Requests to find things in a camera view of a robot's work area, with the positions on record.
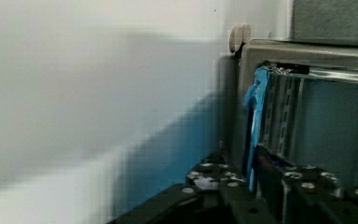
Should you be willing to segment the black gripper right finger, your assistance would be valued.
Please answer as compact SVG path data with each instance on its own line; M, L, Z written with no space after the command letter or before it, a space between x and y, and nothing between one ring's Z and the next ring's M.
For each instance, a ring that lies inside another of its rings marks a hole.
M280 224L358 224L358 187L313 164L292 164L264 146L253 158L257 193Z

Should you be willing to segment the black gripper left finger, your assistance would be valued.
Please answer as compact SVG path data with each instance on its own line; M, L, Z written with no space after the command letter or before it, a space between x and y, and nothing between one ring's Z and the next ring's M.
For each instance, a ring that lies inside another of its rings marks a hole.
M279 224L248 190L225 144L167 187L107 224Z

